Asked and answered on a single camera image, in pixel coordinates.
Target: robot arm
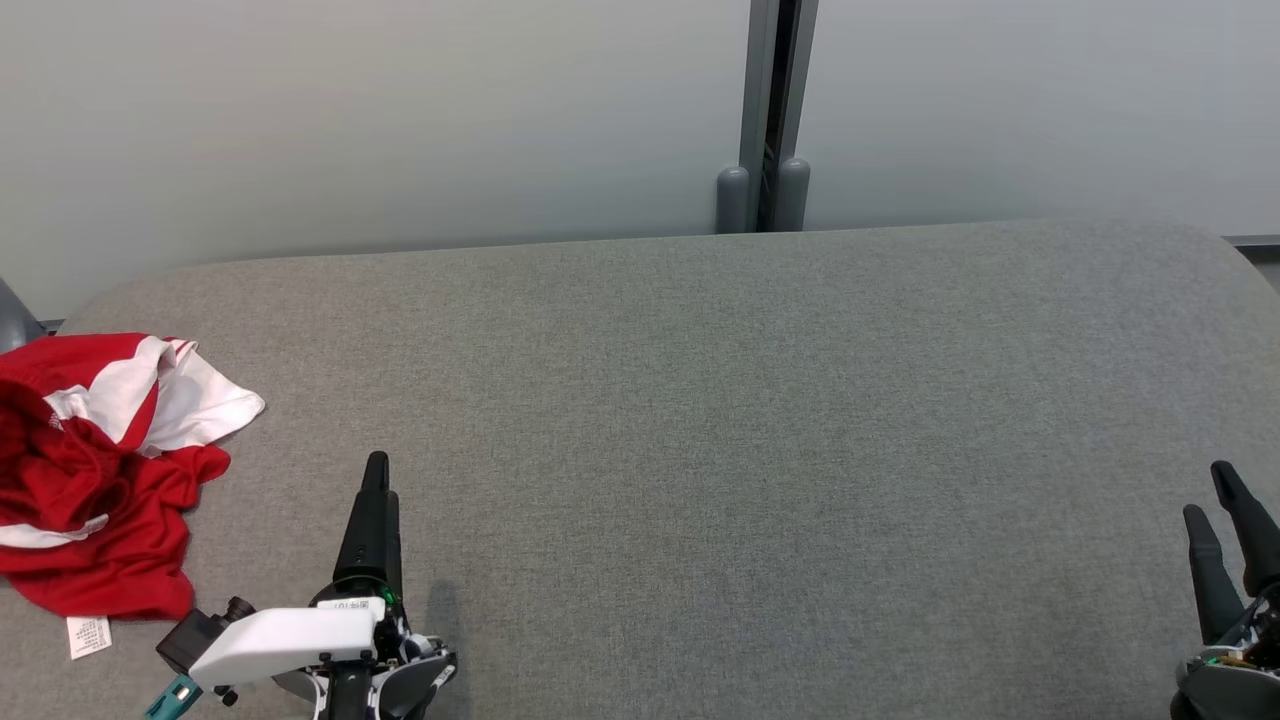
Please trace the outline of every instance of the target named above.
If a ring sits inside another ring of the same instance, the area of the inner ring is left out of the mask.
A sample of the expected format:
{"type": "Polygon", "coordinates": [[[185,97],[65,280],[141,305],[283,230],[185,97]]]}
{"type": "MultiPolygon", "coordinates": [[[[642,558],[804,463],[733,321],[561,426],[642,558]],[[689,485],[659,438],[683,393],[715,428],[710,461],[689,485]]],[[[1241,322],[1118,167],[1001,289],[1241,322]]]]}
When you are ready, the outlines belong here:
{"type": "Polygon", "coordinates": [[[1244,553],[1244,591],[1254,600],[1240,602],[1208,518],[1188,505],[1183,518],[1204,647],[1179,665],[1170,711],[1174,720],[1280,717],[1280,528],[1230,462],[1213,462],[1210,471],[1244,553]]]}
{"type": "Polygon", "coordinates": [[[351,509],[333,582],[308,607],[255,611],[232,598],[225,616],[192,610],[156,646],[178,678],[147,710],[173,720],[205,691],[234,705],[234,685],[271,678],[316,703],[317,720],[421,717],[457,673],[457,653],[413,634],[401,583],[399,498],[387,454],[374,452],[351,509]]]}

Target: gray fabric surface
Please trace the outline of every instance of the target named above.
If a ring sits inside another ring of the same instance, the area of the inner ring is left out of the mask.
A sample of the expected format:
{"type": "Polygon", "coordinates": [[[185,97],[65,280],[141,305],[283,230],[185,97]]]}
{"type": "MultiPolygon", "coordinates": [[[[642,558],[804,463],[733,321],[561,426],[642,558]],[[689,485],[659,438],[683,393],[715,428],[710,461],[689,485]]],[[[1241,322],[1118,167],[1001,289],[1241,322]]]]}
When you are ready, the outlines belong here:
{"type": "MultiPolygon", "coordinates": [[[[189,515],[198,601],[301,605],[392,456],[434,717],[1165,717],[1198,632],[1180,507],[1280,514],[1280,299],[1120,222],[285,259],[69,332],[197,338],[268,411],[189,515]]],[[[1230,570],[1239,577],[1239,559],[1230,570]]],[[[166,624],[67,660],[0,589],[14,717],[129,717],[166,624]]],[[[234,710],[306,707],[271,685],[234,710]]]]}

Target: white fabric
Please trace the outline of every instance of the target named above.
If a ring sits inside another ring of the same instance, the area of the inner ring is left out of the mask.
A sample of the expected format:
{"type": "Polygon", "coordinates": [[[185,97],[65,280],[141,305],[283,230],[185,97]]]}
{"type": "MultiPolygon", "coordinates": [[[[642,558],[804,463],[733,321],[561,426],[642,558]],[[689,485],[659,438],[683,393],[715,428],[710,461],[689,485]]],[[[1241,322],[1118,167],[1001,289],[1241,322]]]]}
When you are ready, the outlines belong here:
{"type": "MultiPolygon", "coordinates": [[[[155,410],[137,452],[156,457],[166,450],[209,445],[247,425],[266,407],[262,398],[228,380],[196,354],[196,342],[148,336],[133,357],[104,364],[90,387],[72,386],[45,396],[55,420],[82,418],[119,443],[147,397],[155,410]]],[[[0,546],[47,548],[82,541],[106,527],[100,515],[79,530],[55,533],[29,524],[0,525],[0,546]]]]}
{"type": "Polygon", "coordinates": [[[0,544],[8,547],[28,547],[31,550],[58,547],[69,542],[82,541],[87,538],[90,533],[101,530],[106,527],[106,515],[99,515],[88,523],[84,523],[84,527],[81,529],[72,530],[69,533],[41,530],[40,528],[28,525],[27,523],[19,523],[17,525],[0,525],[0,544]]]}

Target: white label sticker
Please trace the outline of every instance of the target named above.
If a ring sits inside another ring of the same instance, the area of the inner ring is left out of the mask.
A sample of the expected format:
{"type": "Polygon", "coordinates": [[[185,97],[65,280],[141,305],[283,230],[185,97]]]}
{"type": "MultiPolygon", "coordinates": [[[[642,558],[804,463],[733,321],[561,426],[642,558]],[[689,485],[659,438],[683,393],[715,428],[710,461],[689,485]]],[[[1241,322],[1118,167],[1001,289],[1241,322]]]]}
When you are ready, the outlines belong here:
{"type": "Polygon", "coordinates": [[[316,607],[335,607],[335,609],[353,609],[353,607],[369,607],[369,602],[374,600],[381,600],[380,597],[344,597],[342,600],[321,600],[316,603],[316,607]]]}
{"type": "Polygon", "coordinates": [[[111,647],[111,626],[106,618],[68,618],[67,635],[72,643],[72,660],[111,647]]]}
{"type": "Polygon", "coordinates": [[[449,678],[453,676],[454,670],[457,670],[457,667],[454,667],[453,665],[445,665],[444,671],[435,676],[435,682],[431,683],[431,685],[439,688],[444,683],[448,683],[449,678]]]}

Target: clothing tag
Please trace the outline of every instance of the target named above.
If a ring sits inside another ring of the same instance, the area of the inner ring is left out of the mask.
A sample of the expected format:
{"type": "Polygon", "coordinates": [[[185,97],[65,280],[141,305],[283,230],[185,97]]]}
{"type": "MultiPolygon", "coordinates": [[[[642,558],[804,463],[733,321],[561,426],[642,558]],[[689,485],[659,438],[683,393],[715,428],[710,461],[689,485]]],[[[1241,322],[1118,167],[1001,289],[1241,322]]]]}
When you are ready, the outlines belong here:
{"type": "Polygon", "coordinates": [[[72,660],[111,647],[111,626],[106,618],[68,618],[67,634],[72,642],[72,660]]]}

